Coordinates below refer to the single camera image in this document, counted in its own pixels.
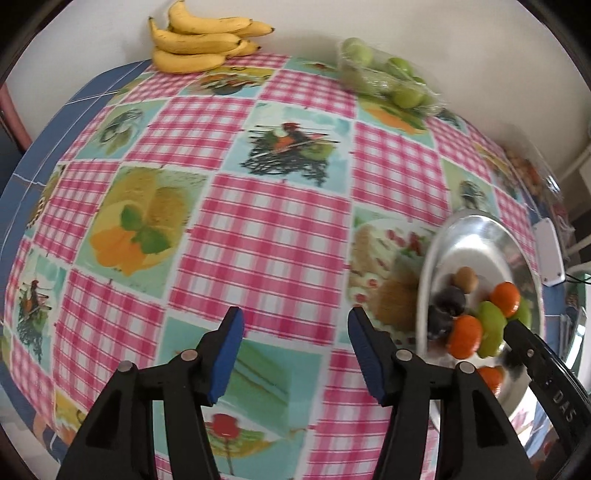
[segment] plastic bag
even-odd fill
[[[423,116],[445,108],[432,79],[425,79],[425,73],[409,61],[372,48],[360,38],[339,42],[337,50],[340,81],[346,89],[384,98]]]

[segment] white device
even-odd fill
[[[552,287],[564,282],[564,264],[554,224],[549,218],[544,218],[534,225],[533,230],[542,283]]]

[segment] white wall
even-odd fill
[[[518,125],[559,172],[587,143],[591,93],[552,34],[517,0],[187,0],[196,15],[243,15],[277,31],[267,51],[332,61],[335,40],[362,37],[438,78],[452,109],[485,132]],[[31,43],[8,79],[36,136],[87,81],[150,55],[146,20],[169,0],[74,0]]]

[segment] green fruit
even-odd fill
[[[374,52],[360,38],[348,38],[343,42],[343,55],[362,67],[368,66],[374,59]]]
[[[394,104],[404,109],[419,106],[424,98],[424,92],[413,87],[399,87],[392,95]]]
[[[436,103],[437,103],[437,99],[435,99],[429,95],[425,95],[425,98],[421,102],[421,105],[429,106],[429,105],[435,105]]]
[[[374,88],[371,82],[365,79],[365,73],[361,69],[343,65],[340,72],[340,81],[349,90],[355,93],[364,93],[366,95],[377,95],[379,92]]]
[[[531,329],[531,310],[526,299],[521,297],[519,308],[509,320],[519,320],[523,325]]]
[[[413,68],[410,66],[409,62],[399,57],[391,57],[388,59],[384,65],[384,70],[390,75],[399,78],[413,76]]]
[[[507,321],[499,307],[489,301],[483,301],[478,305],[476,318],[482,324],[482,341],[478,349],[478,356],[486,358],[495,356],[503,341],[503,331]]]

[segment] pink gingham pattern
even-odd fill
[[[72,263],[118,167],[118,161],[70,162],[39,221],[33,243]]]
[[[90,409],[122,360],[149,367],[164,308],[71,270],[56,325],[53,380]]]
[[[254,105],[223,96],[173,98],[125,158],[216,170]]]
[[[53,382],[16,338],[12,342],[10,373],[35,411],[53,426]]]
[[[72,160],[72,158],[75,158],[75,156],[78,155],[80,150],[82,150],[82,148],[90,140],[92,135],[95,134],[101,122],[106,118],[107,115],[109,115],[112,109],[112,106],[108,106],[97,113],[96,116],[88,123],[88,125],[84,127],[84,130],[82,130],[80,135],[78,135],[72,142],[72,145],[70,145],[70,148],[66,150],[66,153],[61,156],[61,159],[64,161],[69,161]]]
[[[351,196],[441,225],[450,208],[439,156],[402,135],[360,122],[353,138]]]
[[[286,183],[218,175],[189,235],[170,305],[326,345],[339,315],[350,203]]]
[[[6,285],[6,292],[4,294],[4,321],[12,326],[12,315],[14,314],[15,296],[18,294],[20,287],[19,278],[21,276],[22,268],[25,266],[25,259],[27,253],[31,248],[31,241],[26,237],[22,237],[21,243],[18,246],[17,256],[12,263],[12,269],[8,276],[8,284]]]
[[[335,349],[330,357],[322,413],[314,427],[305,480],[369,480],[388,429],[391,408],[369,395],[355,354]],[[427,430],[423,475],[434,470],[439,434]]]
[[[480,144],[481,147],[486,148],[489,152],[493,152],[501,160],[505,160],[505,151],[496,143],[494,143],[486,135],[480,133],[480,131],[474,127],[471,123],[466,122],[470,138],[473,142]]]
[[[293,70],[276,72],[265,83],[261,100],[316,108],[347,118],[356,113],[355,96],[345,92],[338,80]]]
[[[246,57],[229,59],[225,67],[260,67],[265,69],[280,69],[287,63],[289,57],[277,53],[255,53]]]
[[[501,221],[514,235],[534,271],[538,271],[535,239],[525,206],[517,203],[502,190],[495,188]]]
[[[154,455],[156,460],[156,473],[158,480],[173,480],[173,472],[170,469],[170,460],[160,453]]]
[[[199,75],[199,73],[172,75],[158,72],[132,89],[124,103],[175,96]]]
[[[443,157],[452,160],[487,182],[491,182],[491,173],[468,136],[434,117],[429,117],[425,123],[435,139],[437,151]]]

